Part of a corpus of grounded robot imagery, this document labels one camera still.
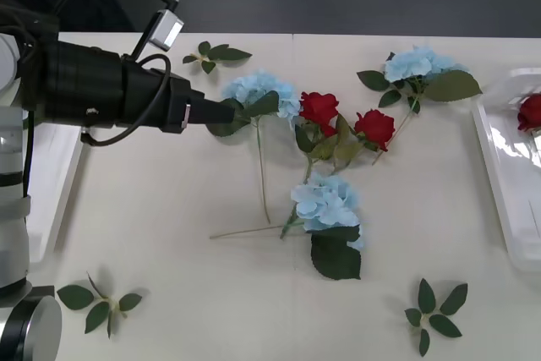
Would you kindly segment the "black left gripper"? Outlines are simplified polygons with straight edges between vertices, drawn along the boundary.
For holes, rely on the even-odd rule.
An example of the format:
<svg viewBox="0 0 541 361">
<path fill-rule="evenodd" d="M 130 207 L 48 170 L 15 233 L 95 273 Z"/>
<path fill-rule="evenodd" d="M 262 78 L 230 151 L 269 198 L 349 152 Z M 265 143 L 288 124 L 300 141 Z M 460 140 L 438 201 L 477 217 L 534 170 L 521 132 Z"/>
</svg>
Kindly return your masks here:
<svg viewBox="0 0 541 361">
<path fill-rule="evenodd" d="M 187 127 L 189 103 L 193 112 L 189 124 L 229 124 L 234 119 L 234 108 L 227 103 L 191 99 L 189 81 L 172 73 L 171 61 L 164 54 L 152 54 L 138 62 L 125 58 L 122 73 L 123 126 L 152 127 L 180 134 Z"/>
</svg>

